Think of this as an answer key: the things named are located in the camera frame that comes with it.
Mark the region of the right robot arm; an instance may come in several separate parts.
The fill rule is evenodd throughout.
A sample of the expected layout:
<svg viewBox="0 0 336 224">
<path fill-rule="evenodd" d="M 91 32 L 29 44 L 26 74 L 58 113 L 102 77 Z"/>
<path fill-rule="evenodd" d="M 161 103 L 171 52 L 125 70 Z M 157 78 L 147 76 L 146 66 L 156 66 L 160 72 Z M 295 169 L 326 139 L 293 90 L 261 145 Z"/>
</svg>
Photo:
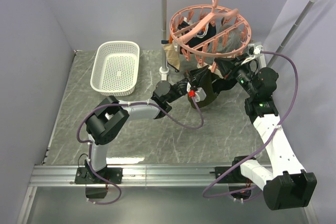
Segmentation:
<svg viewBox="0 0 336 224">
<path fill-rule="evenodd" d="M 313 172 L 306 172 L 294 154 L 282 128 L 283 118 L 272 98 L 279 78 L 272 68 L 263 67 L 253 72 L 246 59 L 214 60 L 224 80 L 234 81 L 248 93 L 245 111 L 259 133 L 270 159 L 272 170 L 264 168 L 255 159 L 255 154 L 236 157 L 232 166 L 222 174 L 217 167 L 215 183 L 221 183 L 230 176 L 236 182 L 249 179 L 262 190 L 267 207 L 271 210 L 301 208 L 308 206 L 317 178 Z"/>
</svg>

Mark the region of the pink round clip hanger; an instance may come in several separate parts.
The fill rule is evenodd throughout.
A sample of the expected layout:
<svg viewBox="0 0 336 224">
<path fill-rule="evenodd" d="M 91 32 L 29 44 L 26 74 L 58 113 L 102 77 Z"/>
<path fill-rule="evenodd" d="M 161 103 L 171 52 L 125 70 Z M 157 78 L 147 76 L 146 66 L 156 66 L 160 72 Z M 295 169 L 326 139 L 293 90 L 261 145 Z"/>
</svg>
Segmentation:
<svg viewBox="0 0 336 224">
<path fill-rule="evenodd" d="M 196 58 L 198 66 L 210 58 L 232 59 L 248 51 L 251 27 L 238 9 L 192 5 L 177 11 L 169 22 L 169 38 L 162 41 L 167 64 L 180 70 L 180 56 Z"/>
</svg>

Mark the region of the olive green underwear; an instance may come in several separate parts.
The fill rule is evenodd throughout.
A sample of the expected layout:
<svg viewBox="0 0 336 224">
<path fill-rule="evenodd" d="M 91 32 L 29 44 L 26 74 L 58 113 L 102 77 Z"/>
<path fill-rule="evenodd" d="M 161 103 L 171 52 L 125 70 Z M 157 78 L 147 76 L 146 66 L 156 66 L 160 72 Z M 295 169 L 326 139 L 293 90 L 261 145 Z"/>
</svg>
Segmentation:
<svg viewBox="0 0 336 224">
<path fill-rule="evenodd" d="M 203 107 L 210 105 L 217 98 L 217 96 L 211 97 L 209 95 L 210 91 L 212 90 L 211 71 L 204 78 L 200 80 L 199 86 L 203 88 L 206 93 L 205 100 L 201 102 L 197 102 L 198 107 L 203 108 Z"/>
</svg>

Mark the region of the black underwear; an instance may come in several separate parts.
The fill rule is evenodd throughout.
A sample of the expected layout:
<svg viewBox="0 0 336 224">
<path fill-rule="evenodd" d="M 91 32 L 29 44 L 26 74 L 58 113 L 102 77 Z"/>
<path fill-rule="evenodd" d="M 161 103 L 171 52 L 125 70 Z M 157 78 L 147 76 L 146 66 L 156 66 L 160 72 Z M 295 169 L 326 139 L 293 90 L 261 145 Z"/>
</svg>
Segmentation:
<svg viewBox="0 0 336 224">
<path fill-rule="evenodd" d="M 232 89 L 236 83 L 236 79 L 223 79 L 220 78 L 217 74 L 211 73 L 211 80 L 212 80 L 212 90 L 210 91 L 209 95 L 211 97 L 218 96 L 222 91 L 227 91 Z"/>
</svg>

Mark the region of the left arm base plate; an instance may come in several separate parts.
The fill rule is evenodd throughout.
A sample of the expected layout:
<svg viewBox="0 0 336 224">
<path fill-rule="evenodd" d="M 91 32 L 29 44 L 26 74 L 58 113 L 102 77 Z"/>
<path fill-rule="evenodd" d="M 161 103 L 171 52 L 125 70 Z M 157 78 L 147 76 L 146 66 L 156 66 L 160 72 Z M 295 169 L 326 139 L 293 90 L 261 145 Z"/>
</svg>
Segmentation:
<svg viewBox="0 0 336 224">
<path fill-rule="evenodd" d="M 121 167 L 108 168 L 105 167 L 97 174 L 104 179 L 115 184 L 121 184 L 123 169 Z M 98 178 L 89 167 L 79 167 L 76 171 L 75 184 L 104 184 L 105 181 Z"/>
</svg>

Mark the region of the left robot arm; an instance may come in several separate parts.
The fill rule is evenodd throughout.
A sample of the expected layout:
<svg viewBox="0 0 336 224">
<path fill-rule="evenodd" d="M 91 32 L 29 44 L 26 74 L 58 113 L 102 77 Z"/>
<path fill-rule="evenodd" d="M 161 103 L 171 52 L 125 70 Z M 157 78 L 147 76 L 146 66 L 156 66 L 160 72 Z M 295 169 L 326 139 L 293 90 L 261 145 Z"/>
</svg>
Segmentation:
<svg viewBox="0 0 336 224">
<path fill-rule="evenodd" d="M 105 179 L 107 145 L 118 136 L 127 122 L 156 120 L 167 116 L 182 127 L 199 129 L 199 126 L 187 126 L 172 118 L 169 115 L 172 109 L 170 104 L 187 95 L 199 110 L 197 103 L 206 99 L 205 87 L 211 82 L 210 70 L 202 67 L 186 71 L 184 78 L 175 84 L 170 84 L 168 81 L 158 82 L 151 98 L 144 101 L 121 101 L 112 95 L 105 98 L 84 121 L 89 136 L 87 177 L 94 183 L 100 183 Z"/>
</svg>

